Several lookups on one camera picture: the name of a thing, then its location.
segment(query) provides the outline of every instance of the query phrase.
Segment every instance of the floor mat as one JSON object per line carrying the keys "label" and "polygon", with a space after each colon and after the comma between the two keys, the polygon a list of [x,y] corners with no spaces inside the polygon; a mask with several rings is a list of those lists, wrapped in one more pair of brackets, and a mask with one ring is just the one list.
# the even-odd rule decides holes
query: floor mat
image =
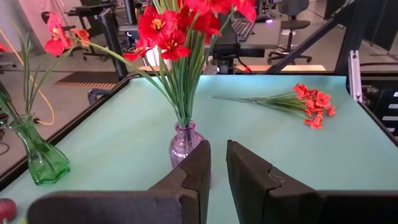
{"label": "floor mat", "polygon": [[116,72],[73,72],[55,82],[56,85],[113,87],[119,82]]}

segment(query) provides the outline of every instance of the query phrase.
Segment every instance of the light blue table surface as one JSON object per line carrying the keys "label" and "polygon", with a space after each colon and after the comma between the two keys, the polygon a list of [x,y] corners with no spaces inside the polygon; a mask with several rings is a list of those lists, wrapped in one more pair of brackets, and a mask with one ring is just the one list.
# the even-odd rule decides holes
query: light blue table surface
{"label": "light blue table surface", "polygon": [[[336,115],[312,130],[302,118],[219,96],[271,96],[305,83],[332,95]],[[398,150],[347,94],[345,77],[202,76],[193,120],[211,144],[208,223],[238,223],[226,168],[227,140],[240,142],[286,174],[318,190],[398,190]],[[145,79],[135,79],[57,144],[71,172],[34,185],[23,173],[0,197],[21,219],[30,203],[57,190],[146,190],[171,171],[176,117]]]}

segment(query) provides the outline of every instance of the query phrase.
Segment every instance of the cable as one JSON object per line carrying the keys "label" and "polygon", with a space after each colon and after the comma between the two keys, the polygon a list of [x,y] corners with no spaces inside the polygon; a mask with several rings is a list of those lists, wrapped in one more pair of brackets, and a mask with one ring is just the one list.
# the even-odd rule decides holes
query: cable
{"label": "cable", "polygon": [[0,144],[6,147],[6,150],[4,152],[0,152],[0,156],[4,155],[6,152],[8,152],[8,150],[10,150],[10,145],[8,145],[7,143],[1,142],[4,134],[5,134],[4,130],[0,129]]}
{"label": "cable", "polygon": [[[6,40],[7,44],[10,46],[10,48],[12,49],[12,51],[15,53],[15,55],[17,56],[18,60],[19,60],[20,63],[22,64],[22,66],[24,66],[24,62],[22,61],[21,57],[18,55],[18,53],[17,53],[17,51],[15,50],[14,46],[12,46],[12,44],[10,43],[10,41],[8,40],[8,38],[6,37],[5,33],[4,33],[1,29],[0,29],[0,33],[1,33],[1,35],[4,37],[4,39]],[[55,122],[55,113],[54,113],[54,109],[52,108],[52,105],[51,105],[51,103],[48,101],[48,99],[47,99],[47,98],[44,96],[44,94],[41,92],[41,90],[38,90],[38,92],[39,92],[39,94],[42,96],[42,98],[44,99],[44,101],[46,102],[46,104],[49,106],[50,111],[51,111],[52,120],[51,120],[50,123],[46,123],[46,122],[43,122],[43,121],[37,121],[37,122],[40,123],[40,124],[43,124],[43,125],[48,125],[48,126],[53,125],[54,122]]]}

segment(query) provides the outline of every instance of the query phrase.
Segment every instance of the flower bouquet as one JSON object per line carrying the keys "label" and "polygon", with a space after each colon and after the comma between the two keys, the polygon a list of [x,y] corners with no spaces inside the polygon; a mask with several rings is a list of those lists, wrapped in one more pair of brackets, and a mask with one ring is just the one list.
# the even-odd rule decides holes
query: flower bouquet
{"label": "flower bouquet", "polygon": [[34,126],[34,115],[31,113],[31,111],[33,102],[37,93],[39,92],[40,86],[43,84],[48,75],[52,73],[54,68],[70,54],[70,52],[73,50],[73,47],[67,50],[64,54],[61,52],[62,55],[56,59],[56,61],[50,65],[49,68],[47,68],[42,77],[39,78],[39,68],[47,56],[42,57],[39,66],[36,68],[34,74],[31,75],[29,65],[30,41],[28,38],[24,40],[19,30],[17,30],[17,33],[19,34],[19,40],[21,43],[21,55],[14,50],[10,43],[9,47],[5,44],[0,44],[0,50],[11,52],[11,48],[24,66],[24,84],[22,88],[22,94],[24,96],[25,103],[24,113],[20,114],[16,110],[8,91],[1,82],[0,108],[12,119],[11,122],[7,124],[7,127],[16,132],[25,147],[29,172],[35,184],[40,185],[44,183],[55,183],[58,179],[70,171],[69,160],[55,146],[49,144],[47,141],[41,138]]}
{"label": "flower bouquet", "polygon": [[323,127],[323,115],[335,115],[335,107],[330,104],[330,95],[312,89],[310,90],[304,84],[297,84],[290,93],[283,93],[268,97],[255,98],[234,98],[225,96],[214,96],[213,98],[222,100],[241,101],[254,103],[267,108],[284,111],[299,115],[304,118],[304,124],[312,129],[321,129]]}
{"label": "flower bouquet", "polygon": [[[51,13],[49,26],[56,27],[56,32],[51,31],[62,41],[46,45],[46,50],[59,55],[77,42],[90,45],[122,61],[151,82],[177,115],[177,135],[170,143],[170,158],[172,166],[176,167],[204,139],[195,131],[196,124],[192,121],[193,100],[208,54],[226,26],[226,23],[221,26],[216,13],[229,14],[228,21],[234,11],[252,22],[256,17],[251,0],[155,0],[140,17],[140,39],[135,50],[124,55],[82,38],[87,37],[85,30],[74,30],[79,38],[59,35],[63,34],[61,19]],[[152,68],[154,77],[129,62],[144,57],[149,50],[155,50],[159,55],[159,70]]]}

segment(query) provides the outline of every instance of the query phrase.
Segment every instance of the computer keyboard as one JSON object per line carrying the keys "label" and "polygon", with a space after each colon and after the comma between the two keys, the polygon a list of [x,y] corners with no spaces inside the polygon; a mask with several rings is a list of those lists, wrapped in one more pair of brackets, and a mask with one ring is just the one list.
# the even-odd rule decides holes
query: computer keyboard
{"label": "computer keyboard", "polygon": [[245,42],[253,32],[254,23],[246,18],[233,19],[231,27],[235,31],[238,41]]}

